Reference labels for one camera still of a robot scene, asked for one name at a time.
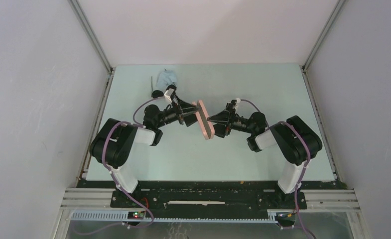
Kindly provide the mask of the pink glasses case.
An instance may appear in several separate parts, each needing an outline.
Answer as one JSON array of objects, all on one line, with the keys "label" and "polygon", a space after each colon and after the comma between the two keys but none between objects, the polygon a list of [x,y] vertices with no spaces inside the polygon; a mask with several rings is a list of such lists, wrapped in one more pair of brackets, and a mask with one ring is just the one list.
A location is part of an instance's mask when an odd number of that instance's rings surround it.
[{"label": "pink glasses case", "polygon": [[197,118],[197,122],[200,126],[204,138],[206,140],[213,139],[213,137],[215,136],[215,129],[213,127],[213,124],[208,121],[209,114],[203,101],[198,100],[196,102],[193,102],[192,104],[200,108],[200,111],[196,112],[195,116]]}]

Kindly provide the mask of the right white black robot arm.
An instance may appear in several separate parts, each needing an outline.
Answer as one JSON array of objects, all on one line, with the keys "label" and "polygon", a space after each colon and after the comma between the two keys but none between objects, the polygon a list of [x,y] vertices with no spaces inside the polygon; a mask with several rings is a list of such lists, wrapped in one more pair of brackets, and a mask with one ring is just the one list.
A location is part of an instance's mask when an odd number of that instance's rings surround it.
[{"label": "right white black robot arm", "polygon": [[294,201],[292,193],[302,185],[306,167],[323,147],[320,137],[299,116],[269,125],[262,112],[254,112],[246,119],[237,114],[236,108],[236,101],[227,103],[223,111],[207,120],[213,124],[215,135],[221,138],[233,130],[250,134],[247,143],[254,152],[278,145],[286,163],[273,200],[278,207],[287,208]]}]

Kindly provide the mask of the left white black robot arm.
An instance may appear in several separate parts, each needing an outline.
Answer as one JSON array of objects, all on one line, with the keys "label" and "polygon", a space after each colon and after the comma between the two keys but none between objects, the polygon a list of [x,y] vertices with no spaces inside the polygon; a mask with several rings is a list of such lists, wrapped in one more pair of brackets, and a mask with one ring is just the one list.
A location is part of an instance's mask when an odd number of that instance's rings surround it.
[{"label": "left white black robot arm", "polygon": [[129,207],[141,203],[141,193],[136,189],[138,180],[126,165],[135,144],[157,146],[163,136],[161,127],[175,121],[187,126],[196,122],[201,107],[173,97],[164,110],[149,101],[144,109],[143,123],[132,124],[109,118],[93,139],[89,153],[111,175],[118,189],[124,191],[122,201]]}]

